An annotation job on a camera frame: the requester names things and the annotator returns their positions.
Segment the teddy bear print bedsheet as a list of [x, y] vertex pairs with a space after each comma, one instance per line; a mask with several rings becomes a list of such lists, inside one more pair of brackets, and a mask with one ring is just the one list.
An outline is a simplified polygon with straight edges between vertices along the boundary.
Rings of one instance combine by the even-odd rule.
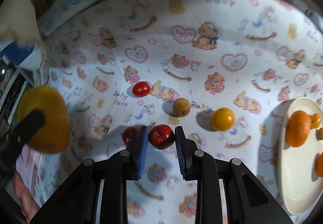
[[[281, 201], [276, 177], [280, 128], [290, 101], [322, 103], [322, 33], [280, 0], [104, 0], [58, 27], [44, 43], [42, 83], [63, 97], [69, 146], [41, 155], [42, 206], [83, 159], [125, 147], [130, 126], [181, 125], [198, 148], [240, 158]], [[146, 81], [150, 93], [135, 97]], [[191, 104], [174, 115], [178, 98]], [[235, 123], [215, 130], [213, 113]]]

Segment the large yellow apple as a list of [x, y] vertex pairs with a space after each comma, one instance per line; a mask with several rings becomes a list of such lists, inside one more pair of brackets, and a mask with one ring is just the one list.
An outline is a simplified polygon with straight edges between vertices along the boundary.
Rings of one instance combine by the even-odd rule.
[[18, 121], [22, 121], [33, 111], [42, 113], [31, 118], [27, 130], [43, 121], [43, 125], [33, 134], [27, 145], [41, 153], [56, 154], [69, 144], [69, 118], [65, 102], [60, 93], [48, 86], [28, 90], [21, 98]]

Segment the brown longan fruit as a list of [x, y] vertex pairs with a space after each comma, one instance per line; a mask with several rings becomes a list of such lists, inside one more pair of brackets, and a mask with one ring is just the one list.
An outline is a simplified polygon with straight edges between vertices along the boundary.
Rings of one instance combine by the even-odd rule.
[[174, 115], [178, 117], [187, 116], [191, 111], [191, 104], [185, 98], [178, 98], [172, 105]]
[[318, 140], [323, 140], [323, 128], [320, 128], [320, 129], [316, 130], [316, 138]]

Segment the yellow cherry tomato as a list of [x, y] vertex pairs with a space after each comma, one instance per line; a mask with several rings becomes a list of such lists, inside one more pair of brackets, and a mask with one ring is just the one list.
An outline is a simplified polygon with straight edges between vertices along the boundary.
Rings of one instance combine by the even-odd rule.
[[227, 131], [235, 123], [235, 114], [231, 109], [223, 107], [213, 113], [210, 122], [215, 130]]
[[310, 115], [310, 120], [311, 120], [311, 129], [316, 129], [320, 126], [321, 124], [321, 116], [318, 113], [314, 113]]

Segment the cream round plate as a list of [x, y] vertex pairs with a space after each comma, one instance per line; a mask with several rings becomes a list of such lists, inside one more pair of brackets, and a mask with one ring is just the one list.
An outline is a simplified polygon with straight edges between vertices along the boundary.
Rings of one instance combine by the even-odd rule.
[[316, 138], [315, 130], [309, 133], [300, 147], [291, 147], [285, 142], [288, 120], [296, 111], [322, 115], [320, 106], [310, 98], [294, 99], [282, 124], [279, 140], [278, 180], [281, 198], [292, 215], [309, 209], [322, 194], [322, 178], [315, 172], [316, 158], [322, 154], [322, 141]]

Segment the white remote control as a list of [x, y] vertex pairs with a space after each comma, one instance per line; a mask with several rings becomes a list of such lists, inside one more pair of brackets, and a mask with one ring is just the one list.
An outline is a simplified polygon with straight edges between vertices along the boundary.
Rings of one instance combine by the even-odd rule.
[[304, 1], [302, 0], [291, 0], [291, 4], [298, 8], [301, 12], [303, 12], [320, 30], [322, 33], [322, 14], [317, 11], [311, 9]]

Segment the striped Paris curtain cloth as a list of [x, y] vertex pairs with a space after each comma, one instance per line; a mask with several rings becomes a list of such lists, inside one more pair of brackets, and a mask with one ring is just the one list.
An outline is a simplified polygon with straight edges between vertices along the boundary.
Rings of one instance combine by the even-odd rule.
[[1, 58], [29, 71], [41, 67], [44, 48], [32, 0], [4, 0], [1, 4]]

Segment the pink cartoon pillow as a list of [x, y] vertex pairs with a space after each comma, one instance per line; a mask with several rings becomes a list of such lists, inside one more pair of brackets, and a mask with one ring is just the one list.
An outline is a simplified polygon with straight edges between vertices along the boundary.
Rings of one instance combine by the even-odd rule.
[[21, 204], [21, 213], [30, 223], [42, 204], [39, 200], [37, 177], [41, 154], [27, 145], [16, 161], [14, 175], [14, 194]]

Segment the red cherry tomato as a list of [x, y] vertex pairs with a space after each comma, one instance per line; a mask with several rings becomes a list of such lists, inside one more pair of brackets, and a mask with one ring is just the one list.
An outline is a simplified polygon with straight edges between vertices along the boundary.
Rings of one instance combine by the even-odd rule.
[[151, 91], [150, 85], [146, 81], [136, 83], [132, 88], [135, 97], [141, 98], [147, 96]]
[[125, 146], [128, 145], [128, 143], [131, 140], [135, 140], [139, 137], [141, 131], [141, 127], [134, 126], [134, 127], [127, 127], [123, 132], [122, 132], [122, 140], [125, 144]]
[[159, 124], [151, 129], [148, 139], [158, 150], [165, 150], [175, 142], [175, 135], [168, 125]]

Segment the orange mandarin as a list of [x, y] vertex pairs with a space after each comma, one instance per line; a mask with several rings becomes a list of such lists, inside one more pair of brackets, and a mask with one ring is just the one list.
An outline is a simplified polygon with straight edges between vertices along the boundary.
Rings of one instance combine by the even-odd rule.
[[290, 117], [285, 133], [285, 142], [291, 147], [302, 146], [311, 130], [310, 116], [298, 110]]
[[323, 154], [320, 154], [316, 159], [315, 171], [318, 177], [323, 178]]

